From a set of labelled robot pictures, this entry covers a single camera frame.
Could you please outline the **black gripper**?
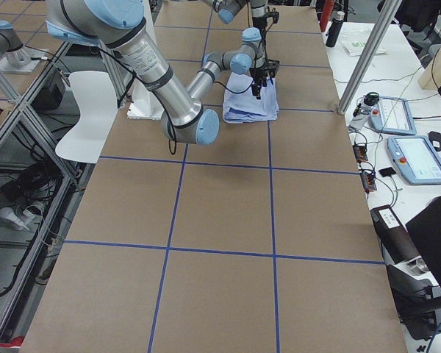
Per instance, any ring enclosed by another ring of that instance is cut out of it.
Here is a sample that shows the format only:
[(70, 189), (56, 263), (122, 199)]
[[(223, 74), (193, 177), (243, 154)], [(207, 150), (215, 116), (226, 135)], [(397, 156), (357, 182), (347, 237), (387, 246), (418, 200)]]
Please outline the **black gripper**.
[(252, 9), (251, 10), (251, 17), (252, 17), (253, 25), (259, 31), (266, 29), (266, 26), (267, 26), (266, 14), (267, 13), (268, 13), (267, 9)]
[(251, 86), (252, 95), (260, 100), (262, 87), (267, 84), (269, 77), (268, 61), (254, 62), (253, 67), (250, 68), (250, 75), (254, 80)]

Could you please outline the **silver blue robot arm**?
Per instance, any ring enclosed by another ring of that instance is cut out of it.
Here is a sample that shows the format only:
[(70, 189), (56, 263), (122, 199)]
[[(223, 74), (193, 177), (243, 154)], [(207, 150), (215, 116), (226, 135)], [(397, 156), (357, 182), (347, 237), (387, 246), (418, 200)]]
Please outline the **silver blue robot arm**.
[(268, 3), (209, 1), (208, 4), (225, 24), (249, 5), (253, 25), (243, 31), (239, 49), (209, 54), (187, 87), (149, 37), (142, 1), (47, 1), (46, 25), (49, 34), (62, 41), (88, 46), (104, 43), (108, 49), (118, 51), (146, 90), (162, 105), (165, 136), (175, 143), (209, 145), (218, 136), (220, 121), (218, 114), (204, 108), (200, 99), (221, 71), (250, 74), (249, 91), (256, 98), (275, 73), (265, 53)]
[(250, 4), (253, 26), (262, 31), (267, 26), (266, 14), (268, 2), (266, 0), (202, 0), (210, 6), (224, 24), (230, 24), (234, 17), (247, 5)]

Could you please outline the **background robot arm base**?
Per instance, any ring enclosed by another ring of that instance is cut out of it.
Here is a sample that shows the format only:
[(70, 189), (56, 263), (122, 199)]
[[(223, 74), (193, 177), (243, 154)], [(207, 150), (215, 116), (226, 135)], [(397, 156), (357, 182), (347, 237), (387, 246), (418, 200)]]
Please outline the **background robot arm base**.
[(0, 20), (0, 70), (8, 74), (30, 74), (49, 58), (26, 47), (10, 22)]

